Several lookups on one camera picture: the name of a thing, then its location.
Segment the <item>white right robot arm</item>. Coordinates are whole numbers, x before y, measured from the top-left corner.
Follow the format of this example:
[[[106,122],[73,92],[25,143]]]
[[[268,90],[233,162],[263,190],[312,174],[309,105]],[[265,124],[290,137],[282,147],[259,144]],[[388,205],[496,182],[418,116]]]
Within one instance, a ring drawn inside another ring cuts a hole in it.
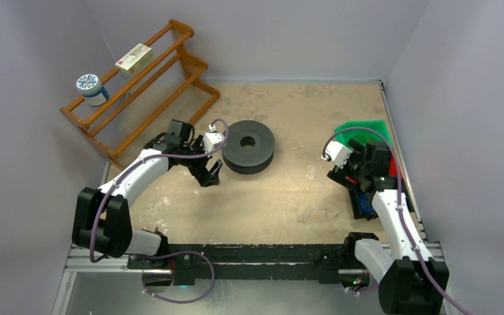
[[[409,214],[409,197],[400,170],[391,171],[394,152],[386,142],[348,145],[330,140],[322,157],[334,163],[328,177],[349,189],[362,192],[380,219],[388,249],[373,236],[350,234],[344,246],[344,262],[363,264],[376,281],[379,304],[386,314],[439,314],[449,270],[427,249]]]

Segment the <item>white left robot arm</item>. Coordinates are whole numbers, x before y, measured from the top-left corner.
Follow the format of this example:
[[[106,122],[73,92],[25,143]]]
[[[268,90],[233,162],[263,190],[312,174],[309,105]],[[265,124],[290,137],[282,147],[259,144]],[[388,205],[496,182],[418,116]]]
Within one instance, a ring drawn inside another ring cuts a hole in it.
[[[220,132],[214,123],[198,135],[191,123],[171,120],[167,131],[149,140],[116,177],[98,188],[80,191],[72,243],[88,249],[92,263],[136,255],[152,268],[164,267],[171,256],[167,236],[158,230],[135,230],[130,208],[156,179],[176,166],[187,168],[201,187],[218,185],[222,161],[217,160],[210,169],[207,164],[229,135],[228,127]]]

